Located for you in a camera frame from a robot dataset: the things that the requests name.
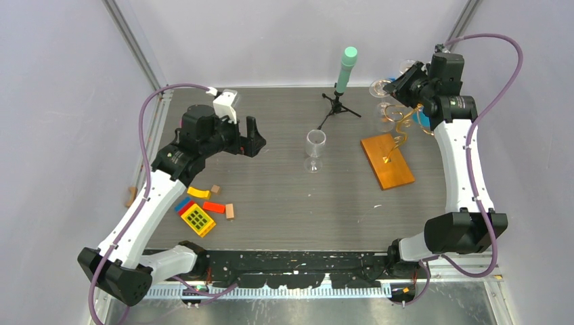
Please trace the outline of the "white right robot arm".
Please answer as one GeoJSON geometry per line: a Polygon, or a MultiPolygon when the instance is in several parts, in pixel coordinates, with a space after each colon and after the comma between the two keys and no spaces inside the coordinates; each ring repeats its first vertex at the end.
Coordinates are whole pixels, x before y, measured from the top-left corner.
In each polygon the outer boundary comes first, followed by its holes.
{"type": "Polygon", "coordinates": [[[477,105],[461,95],[464,58],[434,53],[428,64],[414,62],[384,91],[404,106],[422,110],[441,153],[446,184],[445,213],[429,219],[421,233],[397,239],[389,247],[387,271],[403,278],[414,263],[445,253],[468,255],[494,248],[508,227],[485,186],[473,124],[477,105]]]}

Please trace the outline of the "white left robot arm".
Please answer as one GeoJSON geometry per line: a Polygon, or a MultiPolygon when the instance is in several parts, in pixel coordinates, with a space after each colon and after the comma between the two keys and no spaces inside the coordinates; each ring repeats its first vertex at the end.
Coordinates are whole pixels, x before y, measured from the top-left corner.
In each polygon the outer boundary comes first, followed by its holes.
{"type": "Polygon", "coordinates": [[[92,288],[137,305],[158,282],[185,274],[202,279],[208,269],[206,251],[187,240],[153,255],[144,250],[172,204],[187,190],[220,152],[256,156],[266,145],[257,120],[246,117],[246,134],[226,114],[218,116],[209,105],[190,106],[175,130],[174,140],[160,149],[147,169],[146,183],[112,233],[97,248],[85,247],[78,255],[92,288]]]}

